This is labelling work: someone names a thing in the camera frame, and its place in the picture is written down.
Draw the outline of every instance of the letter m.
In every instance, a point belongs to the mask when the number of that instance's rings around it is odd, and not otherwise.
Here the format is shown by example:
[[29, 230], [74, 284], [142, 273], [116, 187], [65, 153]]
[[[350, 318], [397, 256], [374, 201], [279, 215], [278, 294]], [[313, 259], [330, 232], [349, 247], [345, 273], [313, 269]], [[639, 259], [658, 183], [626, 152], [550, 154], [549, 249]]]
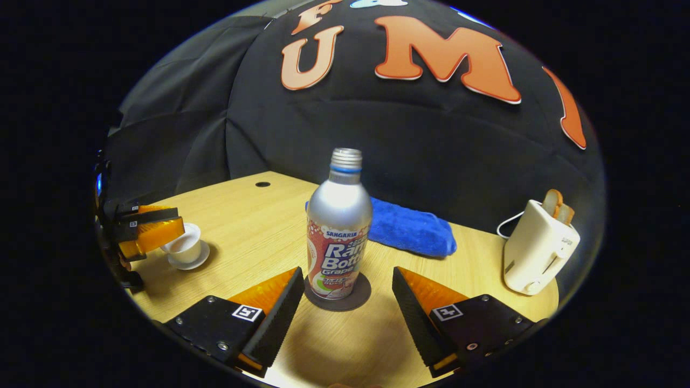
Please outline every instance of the letter m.
[[377, 76], [406, 80], [421, 77], [424, 71], [412, 62], [414, 48], [441, 82], [448, 81], [467, 57], [469, 71], [460, 79], [468, 89], [510, 104], [522, 100], [503, 60], [501, 42], [496, 39], [468, 28], [458, 28], [443, 39], [413, 17], [385, 16], [375, 23], [386, 29], [386, 61], [376, 66]]

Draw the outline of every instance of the table surface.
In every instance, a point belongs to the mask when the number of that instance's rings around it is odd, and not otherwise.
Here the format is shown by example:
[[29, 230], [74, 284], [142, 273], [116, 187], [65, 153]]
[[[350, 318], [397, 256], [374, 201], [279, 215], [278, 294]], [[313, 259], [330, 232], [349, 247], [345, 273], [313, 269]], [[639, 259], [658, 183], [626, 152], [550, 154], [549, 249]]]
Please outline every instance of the table surface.
[[[270, 186], [258, 187], [257, 182]], [[304, 202], [316, 188], [266, 172], [157, 202], [177, 207], [185, 222], [198, 225], [210, 255], [198, 268], [180, 271], [169, 265], [160, 249], [149, 252], [146, 260], [132, 264], [146, 287], [132, 298], [149, 317], [166, 322], [206, 295], [230, 298], [295, 266], [306, 274]], [[511, 291], [502, 280], [505, 240], [465, 226], [451, 227], [457, 251], [442, 259], [369, 242], [361, 266], [372, 288], [366, 304], [354, 311], [332, 312], [302, 296], [273, 366], [258, 380], [278, 387], [321, 388], [336, 382], [405, 388], [438, 380], [424, 366], [395, 301], [394, 266], [470, 298], [493, 295], [532, 321], [556, 311], [555, 280], [535, 296]]]

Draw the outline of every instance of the white cup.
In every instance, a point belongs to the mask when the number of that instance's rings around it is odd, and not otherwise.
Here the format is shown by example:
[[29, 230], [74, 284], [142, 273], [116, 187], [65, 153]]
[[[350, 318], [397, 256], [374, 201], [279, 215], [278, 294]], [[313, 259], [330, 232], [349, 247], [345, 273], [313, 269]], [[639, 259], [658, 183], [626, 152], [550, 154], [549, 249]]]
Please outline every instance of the white cup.
[[173, 260], [191, 263], [201, 255], [201, 229], [189, 222], [184, 223], [184, 234], [161, 246]]

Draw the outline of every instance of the orange letter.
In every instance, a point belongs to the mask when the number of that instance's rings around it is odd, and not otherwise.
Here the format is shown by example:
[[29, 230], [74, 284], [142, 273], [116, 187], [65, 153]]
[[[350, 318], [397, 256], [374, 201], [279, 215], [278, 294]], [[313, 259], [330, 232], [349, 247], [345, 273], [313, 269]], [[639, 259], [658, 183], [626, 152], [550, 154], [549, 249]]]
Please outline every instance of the orange letter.
[[333, 64], [335, 36], [344, 29], [343, 26], [335, 26], [314, 35], [314, 39], [319, 41], [316, 64], [306, 72], [299, 71], [299, 54], [307, 39], [300, 39], [285, 46], [283, 49], [283, 68], [280, 75], [283, 86], [290, 90], [299, 90], [314, 86], [318, 81], [321, 81]]
[[565, 87], [558, 77], [555, 76], [549, 69], [542, 66], [542, 69], [551, 77], [553, 83], [558, 89], [558, 94], [561, 96], [563, 103], [563, 117], [561, 118], [561, 128], [563, 133], [578, 145], [581, 149], [587, 147], [587, 141], [584, 140], [584, 133], [582, 133], [582, 123], [580, 122], [580, 112], [578, 106], [575, 104], [575, 99], [570, 93], [570, 90]]
[[294, 29], [293, 35], [320, 22], [321, 17], [319, 15], [327, 14], [329, 11], [331, 11], [331, 8], [333, 8], [331, 4], [336, 4], [341, 1], [342, 0], [328, 0], [325, 3], [321, 3], [318, 6], [309, 8], [308, 10], [299, 14], [299, 23], [297, 24], [297, 27]]
[[412, 49], [441, 82], [448, 81], [460, 62], [469, 57], [469, 71], [460, 78], [469, 89], [510, 104], [519, 104], [520, 92], [513, 87], [501, 55], [501, 42], [468, 28], [458, 28], [443, 39], [413, 17], [384, 16], [375, 23], [386, 28], [386, 61], [376, 66], [381, 78], [417, 79], [421, 67], [412, 62]]

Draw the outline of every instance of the aluminum bottle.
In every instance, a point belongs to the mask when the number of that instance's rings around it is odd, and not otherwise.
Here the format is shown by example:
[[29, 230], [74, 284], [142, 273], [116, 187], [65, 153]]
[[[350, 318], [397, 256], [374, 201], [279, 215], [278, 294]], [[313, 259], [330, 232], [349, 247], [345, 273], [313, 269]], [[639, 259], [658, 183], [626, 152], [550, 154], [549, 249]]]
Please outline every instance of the aluminum bottle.
[[359, 181], [362, 152], [336, 148], [331, 173], [307, 207], [308, 276], [321, 298], [350, 295], [359, 275], [373, 209]]

